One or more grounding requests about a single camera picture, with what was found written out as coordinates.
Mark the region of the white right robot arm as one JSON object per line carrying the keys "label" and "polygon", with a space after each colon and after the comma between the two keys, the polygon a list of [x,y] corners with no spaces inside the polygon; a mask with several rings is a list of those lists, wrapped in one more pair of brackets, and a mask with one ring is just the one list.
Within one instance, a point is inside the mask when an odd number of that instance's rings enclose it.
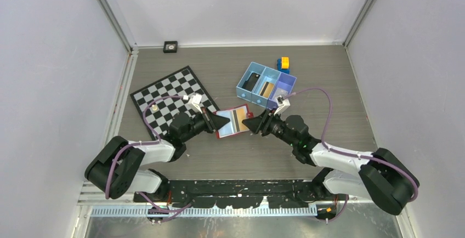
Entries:
{"label": "white right robot arm", "polygon": [[272,134],[291,146],[300,163],[321,167],[311,181],[314,195],[321,200],[333,194],[363,197],[396,216],[418,196],[418,179],[385,148],[363,152],[330,145],[310,135],[300,115],[282,120],[265,110],[242,123],[254,134]]}

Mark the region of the red leather card holder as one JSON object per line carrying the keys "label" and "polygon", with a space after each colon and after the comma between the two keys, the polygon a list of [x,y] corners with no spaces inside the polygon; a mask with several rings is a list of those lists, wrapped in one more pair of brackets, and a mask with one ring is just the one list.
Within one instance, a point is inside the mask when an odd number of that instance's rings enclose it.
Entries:
{"label": "red leather card holder", "polygon": [[249,131],[249,128],[246,127],[242,121],[253,117],[253,113],[249,111],[247,104],[227,110],[216,111],[214,114],[226,117],[230,120],[226,125],[217,130],[216,135],[218,139]]}

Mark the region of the orange card with black stripe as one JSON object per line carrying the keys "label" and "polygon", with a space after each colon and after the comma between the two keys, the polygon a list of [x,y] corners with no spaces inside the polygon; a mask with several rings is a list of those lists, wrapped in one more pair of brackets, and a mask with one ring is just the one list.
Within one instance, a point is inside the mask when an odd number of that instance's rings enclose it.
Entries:
{"label": "orange card with black stripe", "polygon": [[234,132],[242,133],[248,130],[248,128],[242,123],[245,119],[247,119],[246,106],[237,107],[231,111],[231,122],[233,124]]}

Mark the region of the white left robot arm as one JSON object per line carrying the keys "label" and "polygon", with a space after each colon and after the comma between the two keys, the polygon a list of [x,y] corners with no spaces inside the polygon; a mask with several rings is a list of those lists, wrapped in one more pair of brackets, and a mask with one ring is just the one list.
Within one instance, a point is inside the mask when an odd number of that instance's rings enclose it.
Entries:
{"label": "white left robot arm", "polygon": [[185,152],[188,140],[202,132],[214,133],[228,123],[230,118],[202,107],[192,117],[177,113],[160,141],[136,142],[115,136],[88,165],[84,177],[107,199],[118,199],[134,191],[161,202],[169,192],[168,179],[154,169],[143,170],[142,166],[174,162]]}

